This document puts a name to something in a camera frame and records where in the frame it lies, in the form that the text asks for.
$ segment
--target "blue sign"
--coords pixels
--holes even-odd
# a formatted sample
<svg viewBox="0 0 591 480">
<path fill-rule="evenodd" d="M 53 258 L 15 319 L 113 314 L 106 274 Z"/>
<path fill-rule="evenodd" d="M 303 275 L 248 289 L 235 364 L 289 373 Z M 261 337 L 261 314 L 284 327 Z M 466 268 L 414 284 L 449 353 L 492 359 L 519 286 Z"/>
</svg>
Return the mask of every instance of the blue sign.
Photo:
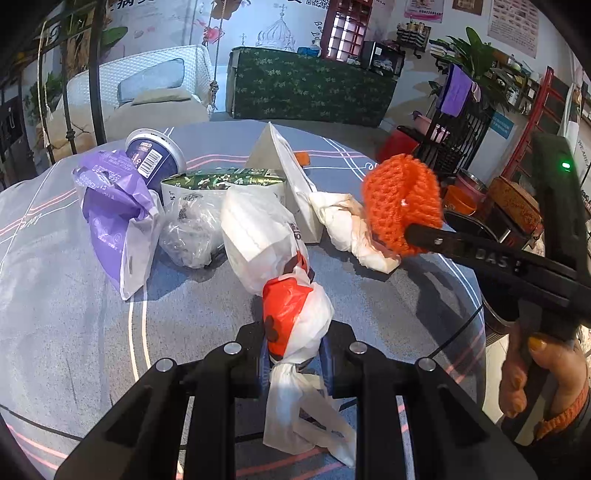
<svg viewBox="0 0 591 480">
<path fill-rule="evenodd" d="M 503 138 L 509 138 L 513 126 L 514 123 L 502 113 L 495 112 L 492 116 L 491 128 Z"/>
</svg>

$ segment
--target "clear plastic bag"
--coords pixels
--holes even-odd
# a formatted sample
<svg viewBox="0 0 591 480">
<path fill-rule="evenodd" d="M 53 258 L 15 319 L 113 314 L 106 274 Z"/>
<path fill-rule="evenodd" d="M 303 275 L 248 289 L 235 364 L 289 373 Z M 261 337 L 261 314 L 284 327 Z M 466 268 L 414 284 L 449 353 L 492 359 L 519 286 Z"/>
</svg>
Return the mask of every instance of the clear plastic bag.
<svg viewBox="0 0 591 480">
<path fill-rule="evenodd" d="M 166 207 L 160 246 L 175 264 L 203 268 L 223 251 L 223 196 L 216 193 L 190 193 Z"/>
</svg>

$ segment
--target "orange knitted cover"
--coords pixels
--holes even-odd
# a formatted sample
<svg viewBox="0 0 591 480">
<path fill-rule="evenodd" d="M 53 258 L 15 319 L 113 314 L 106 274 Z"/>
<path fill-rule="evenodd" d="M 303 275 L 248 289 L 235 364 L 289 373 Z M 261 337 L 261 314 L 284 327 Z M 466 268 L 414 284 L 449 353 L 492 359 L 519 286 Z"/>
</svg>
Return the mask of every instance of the orange knitted cover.
<svg viewBox="0 0 591 480">
<path fill-rule="evenodd" d="M 396 155 L 377 165 L 363 180 L 361 193 L 377 240 L 402 257 L 424 253 L 404 239 L 408 225 L 443 225 L 437 177 L 411 155 Z"/>
</svg>

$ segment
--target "knotted plastic bag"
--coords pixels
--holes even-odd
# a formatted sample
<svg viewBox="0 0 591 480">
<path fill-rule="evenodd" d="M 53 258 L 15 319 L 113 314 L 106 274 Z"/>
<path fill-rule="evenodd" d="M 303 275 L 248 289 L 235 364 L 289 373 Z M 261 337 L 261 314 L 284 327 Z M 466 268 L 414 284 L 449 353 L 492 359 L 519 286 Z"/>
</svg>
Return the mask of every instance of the knotted plastic bag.
<svg viewBox="0 0 591 480">
<path fill-rule="evenodd" d="M 334 309 L 322 286 L 311 281 L 294 216 L 265 189 L 234 186 L 222 206 L 222 232 L 234 272 L 248 291 L 263 297 L 269 352 L 277 361 L 263 443 L 293 455 L 318 445 L 354 467 L 355 431 L 335 410 L 322 379 L 297 371 L 318 353 Z M 301 419 L 300 409 L 326 430 Z"/>
<path fill-rule="evenodd" d="M 123 151 L 85 154 L 72 172 L 96 257 L 123 300 L 148 280 L 164 211 Z"/>
</svg>

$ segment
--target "dome drawing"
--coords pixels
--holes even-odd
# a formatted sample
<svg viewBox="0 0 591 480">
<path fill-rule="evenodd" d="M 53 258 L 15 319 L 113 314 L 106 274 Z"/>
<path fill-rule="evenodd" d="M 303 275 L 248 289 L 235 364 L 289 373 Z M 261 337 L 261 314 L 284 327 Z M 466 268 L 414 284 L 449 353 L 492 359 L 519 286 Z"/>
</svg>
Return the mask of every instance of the dome drawing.
<svg viewBox="0 0 591 480">
<path fill-rule="evenodd" d="M 256 46 L 263 48 L 274 48 L 276 50 L 295 51 L 295 38 L 291 35 L 291 30 L 283 21 L 285 15 L 285 5 L 281 6 L 279 20 L 266 30 L 261 30 L 256 38 Z"/>
</svg>

